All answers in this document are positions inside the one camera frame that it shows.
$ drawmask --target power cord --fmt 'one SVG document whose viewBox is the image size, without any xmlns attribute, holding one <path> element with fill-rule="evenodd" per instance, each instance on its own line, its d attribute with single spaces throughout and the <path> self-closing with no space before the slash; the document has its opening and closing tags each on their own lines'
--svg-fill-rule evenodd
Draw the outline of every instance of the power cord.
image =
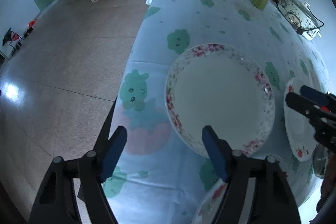
<svg viewBox="0 0 336 224">
<path fill-rule="evenodd" d="M 323 27 L 324 26 L 324 22 L 323 21 L 321 21 L 321 20 L 319 20 L 316 16 L 314 16 L 314 14 L 311 12 L 311 10 L 309 9 L 309 7 L 307 6 L 307 9 L 310 11 L 310 13 L 313 15 L 313 17 L 315 17 L 319 22 L 321 22 L 322 23 L 322 25 L 321 26 L 319 26 L 319 27 L 315 27 L 315 28 L 310 28 L 310 29 L 303 29 L 303 28 L 301 28 L 301 27 L 299 27 L 297 30 L 296 30 L 296 32 L 298 33 L 298 34 L 303 34 L 303 32 L 306 32 L 306 31 L 312 31 L 312 30 L 316 30 L 316 29 L 319 29 L 319 28 L 321 28 L 321 27 Z"/>
</svg>

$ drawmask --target light blue tablecloth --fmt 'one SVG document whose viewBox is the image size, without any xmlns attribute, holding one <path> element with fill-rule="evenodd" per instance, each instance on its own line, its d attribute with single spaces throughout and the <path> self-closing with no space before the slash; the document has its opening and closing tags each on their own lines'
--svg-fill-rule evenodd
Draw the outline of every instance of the light blue tablecloth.
<svg viewBox="0 0 336 224">
<path fill-rule="evenodd" d="M 112 178 L 103 185 L 119 223 L 190 223 L 217 177 L 211 162 L 189 149 L 170 125 L 164 104 L 168 70 L 185 49 L 222 43 L 248 54 L 267 73 L 276 100 L 273 131 L 254 155 L 277 155 L 301 205 L 319 185 L 311 160 L 299 162 L 284 122 L 284 89 L 291 77 L 331 90 L 313 42 L 296 34 L 268 2 L 250 0 L 152 0 L 124 72 L 111 134 L 118 125 L 128 141 Z M 179 36 L 181 43 L 172 42 Z"/>
</svg>

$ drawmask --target floor tile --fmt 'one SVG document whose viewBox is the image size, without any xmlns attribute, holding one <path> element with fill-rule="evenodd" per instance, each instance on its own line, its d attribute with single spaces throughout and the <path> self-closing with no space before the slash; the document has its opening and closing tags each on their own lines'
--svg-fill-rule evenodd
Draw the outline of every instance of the floor tile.
<svg viewBox="0 0 336 224">
<path fill-rule="evenodd" d="M 47 154 L 30 138 L 27 139 L 26 155 L 25 178 L 32 188 L 38 191 L 53 157 Z"/>
<path fill-rule="evenodd" d="M 66 102 L 54 156 L 71 160 L 93 148 L 113 102 L 71 92 L 67 93 Z"/>
<path fill-rule="evenodd" d="M 28 220 L 37 192 L 16 168 L 8 153 L 3 161 L 6 172 L 1 172 L 0 180 L 18 211 Z"/>
<path fill-rule="evenodd" d="M 135 37 L 148 9 L 146 4 L 97 9 L 81 24 L 78 37 Z"/>
<path fill-rule="evenodd" d="M 145 0 L 57 0 L 1 67 L 0 179 L 26 219 L 54 155 L 93 148 L 147 8 Z"/>
<path fill-rule="evenodd" d="M 73 39 L 62 42 L 53 50 L 36 81 L 69 90 L 80 63 L 92 46 L 93 39 Z"/>
<path fill-rule="evenodd" d="M 146 0 L 99 0 L 95 3 L 92 3 L 92 6 L 95 9 L 100 8 L 112 8 L 112 7 L 120 7 L 120 6 L 138 6 L 144 5 Z"/>
<path fill-rule="evenodd" d="M 17 98 L 8 98 L 3 90 L 1 100 L 7 101 L 7 112 L 20 128 L 50 155 L 54 153 L 56 132 L 68 91 L 20 78 L 8 80 Z"/>
<path fill-rule="evenodd" d="M 134 38 L 96 38 L 83 58 L 70 90 L 115 100 Z"/>
<path fill-rule="evenodd" d="M 9 115 L 5 121 L 5 146 L 21 174 L 25 173 L 27 135 Z"/>
<path fill-rule="evenodd" d="M 73 185 L 74 185 L 74 188 L 75 188 L 77 206 L 78 206 L 78 211 L 79 211 L 79 215 L 81 217 L 82 224 L 91 224 L 91 220 L 90 220 L 89 214 L 87 212 L 85 203 L 77 197 L 78 190 L 79 190 L 79 187 L 81 185 L 80 180 L 79 179 L 74 179 L 73 180 Z"/>
</svg>

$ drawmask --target white plate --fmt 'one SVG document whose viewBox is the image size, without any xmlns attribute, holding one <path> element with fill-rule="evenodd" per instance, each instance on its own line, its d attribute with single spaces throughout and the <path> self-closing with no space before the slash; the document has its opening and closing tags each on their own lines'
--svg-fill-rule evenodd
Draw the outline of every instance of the white plate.
<svg viewBox="0 0 336 224">
<path fill-rule="evenodd" d="M 275 103 L 266 75 L 248 56 L 226 45 L 204 44 L 180 55 L 168 73 L 165 97 L 174 129 L 205 157 L 206 125 L 245 155 L 256 152 L 273 127 Z"/>
<path fill-rule="evenodd" d="M 276 161 L 279 163 L 281 170 L 283 171 L 283 174 L 285 175 L 285 177 L 287 177 L 288 167 L 284 163 L 283 159 L 275 154 L 267 156 L 273 156 L 276 159 Z M 264 160 L 267 156 L 258 156 L 255 158 Z M 246 189 L 244 206 L 241 211 L 238 224 L 245 224 L 248 222 L 253 202 L 254 188 L 255 188 L 255 178 L 250 178 Z M 207 194 L 205 195 L 204 199 L 202 200 L 201 204 L 199 205 L 196 211 L 196 214 L 194 215 L 192 224 L 212 223 L 212 220 L 215 217 L 216 212 L 218 211 L 218 208 L 221 204 L 226 189 L 227 189 L 227 183 L 224 183 L 221 179 L 219 179 L 215 183 L 215 185 L 210 189 L 210 191 L 207 192 Z"/>
<path fill-rule="evenodd" d="M 304 83 L 299 78 L 290 79 L 283 96 L 287 136 L 293 154 L 299 161 L 308 160 L 312 156 L 317 144 L 314 140 L 315 130 L 308 118 L 287 106 L 285 99 L 289 92 L 300 94 L 300 88 L 303 85 Z"/>
</svg>

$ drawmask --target red object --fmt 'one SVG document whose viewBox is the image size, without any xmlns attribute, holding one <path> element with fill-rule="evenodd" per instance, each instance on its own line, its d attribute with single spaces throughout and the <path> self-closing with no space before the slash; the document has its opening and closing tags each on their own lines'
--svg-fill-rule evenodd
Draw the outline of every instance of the red object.
<svg viewBox="0 0 336 224">
<path fill-rule="evenodd" d="M 28 23 L 29 28 L 31 28 L 37 22 L 37 18 Z"/>
<path fill-rule="evenodd" d="M 223 192 L 223 189 L 225 188 L 225 184 L 222 184 L 212 195 L 212 199 L 218 198 L 221 193 Z"/>
<path fill-rule="evenodd" d="M 325 107 L 325 106 L 321 106 L 321 107 L 320 107 L 320 110 L 324 110 L 324 111 L 328 111 L 328 112 L 330 112 L 330 110 L 329 110 L 327 107 Z"/>
<path fill-rule="evenodd" d="M 298 150 L 297 155 L 302 158 L 303 157 L 303 152 L 301 149 Z"/>
<path fill-rule="evenodd" d="M 12 37 L 12 41 L 18 40 L 19 36 L 17 35 L 17 33 L 15 32 L 13 37 Z"/>
</svg>

